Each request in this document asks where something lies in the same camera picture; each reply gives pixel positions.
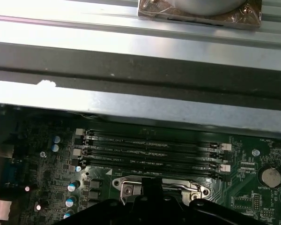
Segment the metal rail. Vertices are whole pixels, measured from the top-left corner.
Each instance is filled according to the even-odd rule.
[[[281,0],[264,0],[256,31],[139,19],[136,1],[103,2],[1,0],[0,42],[281,71]]]

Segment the motherboard mounting screw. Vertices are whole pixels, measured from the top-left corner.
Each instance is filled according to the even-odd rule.
[[[251,13],[251,12],[252,12],[252,9],[251,9],[251,7],[250,7],[250,6],[244,6],[244,8],[243,8],[243,12],[244,12],[245,14],[249,14],[249,13]]]
[[[203,203],[203,202],[197,202],[197,205],[198,205],[198,206],[203,206],[204,203]]]
[[[47,154],[46,154],[46,152],[41,151],[41,152],[39,153],[39,156],[40,156],[41,158],[46,158],[46,157],[47,157]]]
[[[254,149],[254,150],[252,151],[252,155],[253,155],[253,156],[259,156],[259,155],[260,155],[260,151],[259,151],[258,149]]]
[[[170,196],[165,196],[165,197],[163,197],[163,199],[164,199],[165,201],[169,201],[169,200],[171,200],[171,197],[170,197]]]
[[[124,190],[125,194],[130,194],[132,192],[132,189],[131,187],[126,187],[125,190]]]
[[[143,202],[145,202],[145,201],[148,200],[148,198],[147,198],[146,196],[143,196],[140,200],[143,201]]]

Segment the motherboard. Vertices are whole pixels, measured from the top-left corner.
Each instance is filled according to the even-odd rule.
[[[24,188],[20,225],[51,225],[106,199],[133,202],[143,177],[188,205],[205,198],[281,225],[281,141],[101,120],[22,122],[1,185]]]

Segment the electrolytic capacitor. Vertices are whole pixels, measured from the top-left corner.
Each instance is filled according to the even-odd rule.
[[[40,210],[43,210],[44,208],[47,208],[48,206],[49,206],[48,200],[41,200],[36,205],[36,209],[37,209],[37,211],[40,211]]]
[[[76,171],[76,172],[80,172],[81,170],[82,170],[81,166],[75,167],[75,171]]]
[[[76,202],[77,202],[77,198],[75,196],[70,196],[66,200],[66,206],[67,207],[72,207],[73,205],[76,204]]]
[[[71,215],[74,215],[75,212],[73,210],[68,210],[65,214],[64,214],[64,219],[70,217]]]
[[[34,191],[38,188],[37,184],[29,184],[25,187],[26,192]]]
[[[55,144],[58,144],[58,143],[62,143],[62,139],[61,139],[61,137],[60,136],[54,136],[53,137],[53,142],[55,143]]]
[[[51,146],[51,150],[53,152],[58,152],[59,151],[59,146],[57,144],[54,144],[54,145]]]
[[[68,191],[73,192],[75,191],[77,188],[79,188],[80,186],[80,182],[78,180],[75,180],[74,182],[70,183],[67,186]]]

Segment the metal bracket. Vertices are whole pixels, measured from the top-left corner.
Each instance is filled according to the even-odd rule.
[[[138,195],[141,195],[142,178],[144,177],[130,175],[112,181],[112,185],[120,191],[120,200],[123,204],[127,201],[134,201]],[[187,206],[192,200],[210,196],[210,189],[193,181],[173,179],[162,179],[162,181],[164,190],[181,191],[182,202]]]

